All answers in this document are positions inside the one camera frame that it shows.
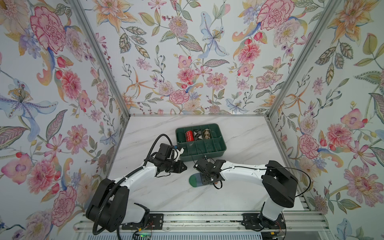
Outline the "blue green orange sock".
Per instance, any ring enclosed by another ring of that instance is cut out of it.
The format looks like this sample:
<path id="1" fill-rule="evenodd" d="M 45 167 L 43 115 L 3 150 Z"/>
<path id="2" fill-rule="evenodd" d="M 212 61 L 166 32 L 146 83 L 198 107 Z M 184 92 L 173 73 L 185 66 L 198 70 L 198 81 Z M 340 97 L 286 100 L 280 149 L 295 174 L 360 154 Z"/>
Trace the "blue green orange sock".
<path id="1" fill-rule="evenodd" d="M 201 173 L 191 175 L 189 178 L 189 183 L 193 188 L 203 187 L 209 184 Z"/>

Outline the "brown patterned rolled sock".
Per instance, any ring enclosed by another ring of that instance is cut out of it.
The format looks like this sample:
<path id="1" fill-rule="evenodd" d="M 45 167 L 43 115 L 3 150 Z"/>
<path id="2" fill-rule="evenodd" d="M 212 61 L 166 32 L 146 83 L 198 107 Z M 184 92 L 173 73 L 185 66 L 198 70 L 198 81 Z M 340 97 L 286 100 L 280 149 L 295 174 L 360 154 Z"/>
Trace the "brown patterned rolled sock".
<path id="1" fill-rule="evenodd" d="M 205 140 L 208 140 L 208 139 L 211 139 L 212 138 L 212 135 L 211 135 L 211 130 L 210 129 L 204 129 L 203 130 L 203 138 Z"/>

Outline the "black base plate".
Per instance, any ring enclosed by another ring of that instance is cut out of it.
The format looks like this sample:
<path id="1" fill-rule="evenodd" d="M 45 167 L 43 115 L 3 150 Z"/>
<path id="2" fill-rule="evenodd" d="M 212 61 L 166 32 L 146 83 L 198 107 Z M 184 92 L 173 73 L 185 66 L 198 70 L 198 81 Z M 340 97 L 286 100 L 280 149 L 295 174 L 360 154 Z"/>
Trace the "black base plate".
<path id="1" fill-rule="evenodd" d="M 126 215 L 122 221 L 122 230 L 162 230 L 164 224 L 164 214 L 152 213 L 149 208 L 138 203 L 129 203 Z"/>
<path id="2" fill-rule="evenodd" d="M 242 217 L 241 224 L 246 230 L 286 230 L 286 222 L 282 213 L 278 215 L 275 221 L 262 217 L 261 213 L 245 213 L 242 214 Z"/>

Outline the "green plastic divider tray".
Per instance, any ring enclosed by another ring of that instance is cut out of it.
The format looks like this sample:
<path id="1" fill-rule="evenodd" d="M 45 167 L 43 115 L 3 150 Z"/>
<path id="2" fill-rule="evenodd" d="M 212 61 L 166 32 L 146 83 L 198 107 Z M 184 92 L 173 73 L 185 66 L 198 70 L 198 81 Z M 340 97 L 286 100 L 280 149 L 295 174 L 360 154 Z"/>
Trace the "green plastic divider tray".
<path id="1" fill-rule="evenodd" d="M 212 138 L 193 142 L 186 141 L 186 131 L 189 130 L 201 130 L 210 129 Z M 222 157 L 227 150 L 227 146 L 222 134 L 222 131 L 218 124 L 206 124 L 195 125 L 188 127 L 181 127 L 175 130 L 177 149 L 184 148 L 184 153 L 181 155 L 181 160 L 184 162 L 195 162 L 198 159 L 207 158 L 219 158 Z"/>

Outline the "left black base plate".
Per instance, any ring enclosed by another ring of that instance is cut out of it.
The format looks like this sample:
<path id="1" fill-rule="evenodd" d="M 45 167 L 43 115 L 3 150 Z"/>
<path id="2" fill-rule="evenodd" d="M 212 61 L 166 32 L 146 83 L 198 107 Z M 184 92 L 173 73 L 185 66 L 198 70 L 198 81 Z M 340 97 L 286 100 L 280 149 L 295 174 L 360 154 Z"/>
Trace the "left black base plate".
<path id="1" fill-rule="evenodd" d="M 152 213 L 149 208 L 138 203 L 129 203 L 126 215 L 122 221 L 122 230 L 162 230 L 164 224 L 164 214 Z"/>

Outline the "black white patterned rolled sock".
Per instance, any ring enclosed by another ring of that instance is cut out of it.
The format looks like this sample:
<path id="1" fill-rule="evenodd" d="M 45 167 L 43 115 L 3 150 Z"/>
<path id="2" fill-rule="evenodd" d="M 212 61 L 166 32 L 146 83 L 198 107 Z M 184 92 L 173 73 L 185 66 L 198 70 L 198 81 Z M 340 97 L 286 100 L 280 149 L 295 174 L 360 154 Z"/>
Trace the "black white patterned rolled sock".
<path id="1" fill-rule="evenodd" d="M 195 141 L 203 140 L 203 133 L 201 130 L 194 130 L 193 133 Z"/>

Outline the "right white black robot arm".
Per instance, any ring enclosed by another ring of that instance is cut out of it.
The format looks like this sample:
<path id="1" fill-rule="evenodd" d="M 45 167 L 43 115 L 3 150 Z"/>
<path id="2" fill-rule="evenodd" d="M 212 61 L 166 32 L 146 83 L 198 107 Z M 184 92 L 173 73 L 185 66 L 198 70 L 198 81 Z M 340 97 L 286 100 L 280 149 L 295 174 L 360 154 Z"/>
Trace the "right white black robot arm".
<path id="1" fill-rule="evenodd" d="M 284 209 L 295 205 L 298 179 L 277 161 L 265 165 L 241 165 L 225 160 L 211 163 L 201 159 L 194 164 L 194 169 L 200 173 L 203 185 L 242 181 L 264 187 L 269 196 L 259 214 L 261 220 L 275 222 Z"/>

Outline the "red rolled sock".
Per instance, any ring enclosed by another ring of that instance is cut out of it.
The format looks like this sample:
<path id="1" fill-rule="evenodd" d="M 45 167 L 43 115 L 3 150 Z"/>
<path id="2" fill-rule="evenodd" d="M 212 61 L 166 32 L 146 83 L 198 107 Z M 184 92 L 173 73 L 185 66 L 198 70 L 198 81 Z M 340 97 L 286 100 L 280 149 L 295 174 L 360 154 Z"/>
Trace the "red rolled sock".
<path id="1" fill-rule="evenodd" d="M 186 131 L 185 135 L 186 135 L 187 142 L 193 142 L 195 140 L 194 132 L 192 130 Z"/>

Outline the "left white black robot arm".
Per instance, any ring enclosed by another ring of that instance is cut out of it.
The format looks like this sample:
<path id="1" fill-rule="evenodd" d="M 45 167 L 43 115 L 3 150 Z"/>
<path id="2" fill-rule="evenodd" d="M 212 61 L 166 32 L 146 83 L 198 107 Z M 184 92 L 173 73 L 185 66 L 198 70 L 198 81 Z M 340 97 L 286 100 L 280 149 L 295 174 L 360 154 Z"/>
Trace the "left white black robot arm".
<path id="1" fill-rule="evenodd" d="M 102 180 L 86 212 L 87 219 L 94 223 L 93 235 L 117 231 L 121 225 L 146 227 L 150 222 L 149 208 L 129 203 L 129 195 L 162 172 L 185 171 L 187 166 L 180 160 L 184 151 L 184 148 L 161 144 L 157 152 L 150 152 L 143 165 L 129 174 L 115 180 Z"/>

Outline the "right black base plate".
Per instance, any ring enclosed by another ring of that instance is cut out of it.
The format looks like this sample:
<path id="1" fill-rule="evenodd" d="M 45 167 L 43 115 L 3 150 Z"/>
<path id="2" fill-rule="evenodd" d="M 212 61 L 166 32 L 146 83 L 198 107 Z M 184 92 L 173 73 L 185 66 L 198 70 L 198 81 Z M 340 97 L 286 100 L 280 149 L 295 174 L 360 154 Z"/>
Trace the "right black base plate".
<path id="1" fill-rule="evenodd" d="M 278 215 L 275 221 L 262 217 L 261 213 L 245 213 L 242 214 L 242 217 L 241 224 L 246 230 L 286 230 L 286 222 L 282 213 Z"/>

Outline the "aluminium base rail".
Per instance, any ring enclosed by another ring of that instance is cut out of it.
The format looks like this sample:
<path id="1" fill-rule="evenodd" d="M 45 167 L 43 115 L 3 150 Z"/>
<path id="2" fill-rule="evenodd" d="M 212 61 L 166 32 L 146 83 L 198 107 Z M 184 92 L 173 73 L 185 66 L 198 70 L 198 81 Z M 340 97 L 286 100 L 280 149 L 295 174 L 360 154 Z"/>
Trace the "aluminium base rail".
<path id="1" fill-rule="evenodd" d="M 258 212 L 153 212 L 162 214 L 161 220 L 143 232 L 242 232 L 246 231 L 244 214 L 256 215 Z M 285 211 L 276 223 L 276 230 L 285 232 L 328 232 L 329 224 L 319 212 Z"/>

